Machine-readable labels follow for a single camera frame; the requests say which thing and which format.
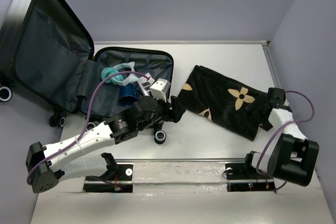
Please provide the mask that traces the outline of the black floral towel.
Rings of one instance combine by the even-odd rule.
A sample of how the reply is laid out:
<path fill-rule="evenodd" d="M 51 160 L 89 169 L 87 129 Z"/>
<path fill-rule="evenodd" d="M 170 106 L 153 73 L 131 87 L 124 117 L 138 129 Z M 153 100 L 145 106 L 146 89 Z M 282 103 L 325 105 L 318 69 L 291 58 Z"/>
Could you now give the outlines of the black floral towel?
<path fill-rule="evenodd" d="M 204 66 L 195 66 L 180 90 L 177 101 L 184 109 L 250 141 L 260 123 L 247 110 L 267 93 Z"/>

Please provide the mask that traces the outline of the blue enamel mug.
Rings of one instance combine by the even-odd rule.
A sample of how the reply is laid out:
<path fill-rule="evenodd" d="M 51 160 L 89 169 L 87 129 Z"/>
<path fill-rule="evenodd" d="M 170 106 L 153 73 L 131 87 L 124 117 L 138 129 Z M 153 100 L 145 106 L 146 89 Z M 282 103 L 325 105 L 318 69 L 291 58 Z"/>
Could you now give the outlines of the blue enamel mug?
<path fill-rule="evenodd" d="M 126 86 L 121 86 L 119 91 L 119 103 L 122 106 L 131 106 L 137 102 L 138 96 L 136 88 L 133 84 L 129 83 Z"/>

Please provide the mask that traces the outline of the teal headphones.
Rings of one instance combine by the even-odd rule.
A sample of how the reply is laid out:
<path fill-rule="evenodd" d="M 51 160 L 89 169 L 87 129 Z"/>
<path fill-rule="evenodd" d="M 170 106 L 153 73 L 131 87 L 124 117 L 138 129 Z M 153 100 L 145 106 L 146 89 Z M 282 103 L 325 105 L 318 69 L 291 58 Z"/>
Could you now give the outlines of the teal headphones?
<path fill-rule="evenodd" d="M 104 80 L 111 75 L 115 75 L 109 80 L 107 80 L 105 83 L 112 83 L 114 85 L 124 87 L 128 84 L 137 82 L 139 78 L 134 73 L 128 73 L 128 76 L 126 78 L 123 77 L 123 74 L 119 74 L 120 70 L 130 70 L 134 72 L 135 71 L 134 66 L 135 62 L 133 61 L 129 63 L 121 63 L 115 65 L 114 67 L 104 68 L 101 72 L 101 80 Z"/>

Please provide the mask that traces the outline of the space astronaut kids suitcase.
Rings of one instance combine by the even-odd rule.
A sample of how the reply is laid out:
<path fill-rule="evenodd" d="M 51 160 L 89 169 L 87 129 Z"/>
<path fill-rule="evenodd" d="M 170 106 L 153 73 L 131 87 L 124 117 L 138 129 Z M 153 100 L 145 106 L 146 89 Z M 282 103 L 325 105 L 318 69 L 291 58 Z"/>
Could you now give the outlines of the space astronaut kids suitcase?
<path fill-rule="evenodd" d="M 123 65 L 125 83 L 134 98 L 144 93 L 134 76 L 172 80 L 174 60 L 167 52 L 105 47 L 94 51 L 89 32 L 65 0 L 13 0 L 1 27 L 1 102 L 19 86 L 53 108 L 52 127 L 63 127 L 66 114 L 105 119 L 127 109 L 132 99 L 124 87 L 99 86 L 110 68 Z"/>

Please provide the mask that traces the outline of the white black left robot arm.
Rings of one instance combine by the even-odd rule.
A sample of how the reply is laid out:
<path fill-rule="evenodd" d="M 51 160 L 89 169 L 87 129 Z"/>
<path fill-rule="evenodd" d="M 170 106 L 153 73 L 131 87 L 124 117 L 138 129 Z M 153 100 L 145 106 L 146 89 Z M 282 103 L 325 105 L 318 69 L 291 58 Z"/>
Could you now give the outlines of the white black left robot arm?
<path fill-rule="evenodd" d="M 135 138 L 145 129 L 153 129 L 155 143 L 162 144 L 166 140 L 162 123 L 177 123 L 184 113 L 185 109 L 174 96 L 170 102 L 142 97 L 128 109 L 77 136 L 48 145 L 36 142 L 27 152 L 27 183 L 35 194 L 46 192 L 61 181 L 78 177 L 89 176 L 108 183 L 118 173 L 113 155 L 102 153 L 98 157 L 87 158 L 87 154 Z"/>

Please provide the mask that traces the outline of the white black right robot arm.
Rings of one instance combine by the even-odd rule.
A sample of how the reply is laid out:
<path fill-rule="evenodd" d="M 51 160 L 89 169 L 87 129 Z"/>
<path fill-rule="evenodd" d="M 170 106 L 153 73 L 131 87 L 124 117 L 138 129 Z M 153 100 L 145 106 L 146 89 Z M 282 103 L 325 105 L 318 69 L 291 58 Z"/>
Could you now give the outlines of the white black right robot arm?
<path fill-rule="evenodd" d="M 248 178 L 262 175 L 306 187 L 313 176 L 319 145 L 299 130 L 301 121 L 293 118 L 286 95 L 283 89 L 269 88 L 265 97 L 247 107 L 262 129 L 275 128 L 275 132 L 262 152 L 246 155 L 241 171 Z"/>

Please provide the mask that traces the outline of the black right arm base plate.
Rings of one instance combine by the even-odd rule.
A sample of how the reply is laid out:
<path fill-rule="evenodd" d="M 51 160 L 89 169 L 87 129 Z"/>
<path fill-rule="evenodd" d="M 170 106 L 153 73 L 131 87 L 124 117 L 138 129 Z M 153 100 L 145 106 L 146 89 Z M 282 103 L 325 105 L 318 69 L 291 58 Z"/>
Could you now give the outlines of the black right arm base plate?
<path fill-rule="evenodd" d="M 274 179 L 258 174 L 253 168 L 248 168 L 244 163 L 226 163 L 222 177 L 227 181 L 227 191 L 251 192 L 274 191 Z"/>

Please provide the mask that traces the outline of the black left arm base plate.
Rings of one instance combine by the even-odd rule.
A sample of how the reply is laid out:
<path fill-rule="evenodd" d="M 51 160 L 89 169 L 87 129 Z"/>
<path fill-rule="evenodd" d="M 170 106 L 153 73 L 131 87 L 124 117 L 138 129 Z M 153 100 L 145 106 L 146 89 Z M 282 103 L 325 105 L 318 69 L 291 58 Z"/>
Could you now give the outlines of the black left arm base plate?
<path fill-rule="evenodd" d="M 85 177 L 83 191 L 87 193 L 132 193 L 133 163 L 117 163 L 117 166 L 118 170 L 112 175 Z"/>

